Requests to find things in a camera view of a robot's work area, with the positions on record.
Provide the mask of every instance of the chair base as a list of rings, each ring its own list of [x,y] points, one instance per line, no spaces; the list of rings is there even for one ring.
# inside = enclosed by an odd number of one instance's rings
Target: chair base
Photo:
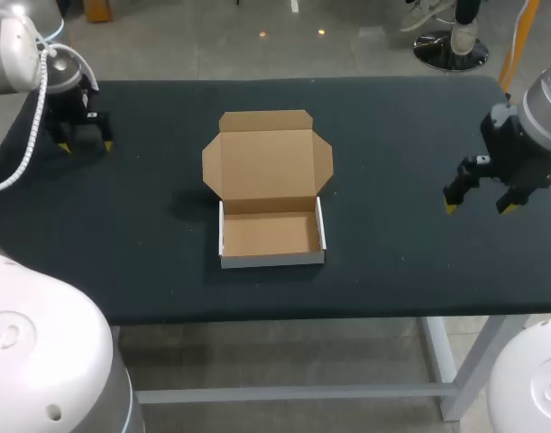
[[[413,53],[426,65],[448,72],[466,72],[483,66],[490,56],[487,47],[479,39],[472,52],[465,56],[454,54],[451,32],[438,30],[419,36],[413,43]]]

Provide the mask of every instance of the orange object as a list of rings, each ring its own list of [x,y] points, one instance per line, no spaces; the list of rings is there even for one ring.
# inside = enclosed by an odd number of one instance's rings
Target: orange object
[[[109,0],[83,0],[83,5],[90,23],[105,23],[113,19]]]
[[[501,89],[504,92],[507,92],[510,88],[511,79],[513,78],[513,74],[516,71],[516,67],[518,66],[521,53],[524,51],[524,47],[526,46],[529,29],[531,29],[531,24],[534,22],[534,17],[536,16],[536,11],[538,7],[539,0],[529,0],[529,4],[526,7],[526,10],[521,15],[518,24],[518,36],[515,40],[515,47],[510,46],[510,51],[508,52],[508,55],[506,56],[506,59],[503,63],[503,68],[501,69],[500,84]]]

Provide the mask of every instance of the black tabletop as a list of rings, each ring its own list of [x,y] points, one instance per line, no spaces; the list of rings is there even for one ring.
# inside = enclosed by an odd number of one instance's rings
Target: black tabletop
[[[442,188],[504,101],[489,78],[104,82],[114,150],[39,140],[0,193],[0,246],[83,290],[114,324],[551,312],[551,189],[499,216],[484,181],[448,216]],[[33,98],[0,148],[20,159]],[[307,109],[331,143],[324,265],[221,270],[201,150],[225,111]]]

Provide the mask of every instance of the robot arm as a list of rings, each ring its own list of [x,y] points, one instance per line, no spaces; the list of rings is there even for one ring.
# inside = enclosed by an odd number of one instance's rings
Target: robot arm
[[[481,178],[495,178],[508,187],[498,199],[501,214],[528,203],[539,188],[551,185],[551,65],[526,92],[519,106],[494,106],[481,132],[489,156],[467,157],[455,180],[444,188],[448,214],[464,202]]]
[[[98,91],[92,69],[80,54],[55,40],[60,40],[64,23],[54,0],[24,1],[27,2],[24,5],[0,2],[0,95],[38,88],[39,97],[23,159],[15,172],[0,183],[0,191],[23,175],[31,160],[41,123],[57,145],[69,153],[68,134],[61,124],[97,124],[107,150],[113,140],[107,114],[89,111],[90,93]],[[25,15],[27,11],[39,16],[47,27],[54,17],[54,23],[60,23],[59,29],[50,37],[43,38]]]
[[[21,17],[0,10],[0,95],[30,92],[40,82],[36,40]]]

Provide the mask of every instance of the orange pole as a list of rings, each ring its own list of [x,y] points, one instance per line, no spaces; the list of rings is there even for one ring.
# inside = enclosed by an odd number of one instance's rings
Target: orange pole
[[[504,92],[507,92],[508,88],[510,88],[511,79],[513,78],[513,74],[516,71],[516,67],[518,66],[521,53],[524,51],[524,47],[526,46],[526,40],[528,39],[529,29],[531,29],[531,24],[534,22],[534,17],[536,16],[536,11],[538,7],[539,7],[539,0],[529,0],[528,7],[526,7],[526,10],[524,11],[523,15],[521,15],[521,18],[519,19],[518,36],[516,38],[515,50],[513,45],[510,46],[510,51],[508,51],[508,55],[506,56],[506,59],[503,62],[503,68],[501,69],[500,84],[501,84],[501,89]],[[512,50],[514,50],[513,61],[511,62],[511,66],[510,66]]]

